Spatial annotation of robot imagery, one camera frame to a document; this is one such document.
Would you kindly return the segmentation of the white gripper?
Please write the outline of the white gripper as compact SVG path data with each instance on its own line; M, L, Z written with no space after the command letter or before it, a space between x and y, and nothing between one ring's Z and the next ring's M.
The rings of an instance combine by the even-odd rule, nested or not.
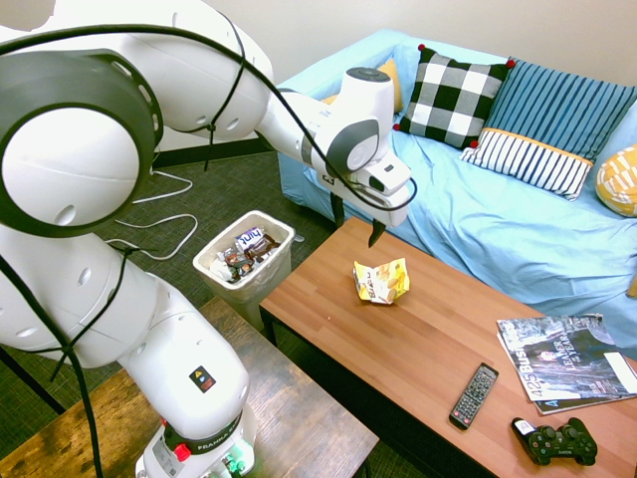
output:
M384 184L367 172L351 174L346 181L320 174L318 183L330 191L330 206L336 227L345 220L346 201L354 208L373 218L368 247L373 247L387 227L400 225L407 217L407 206L413 199L406 185L400 185L394 192L384 190Z

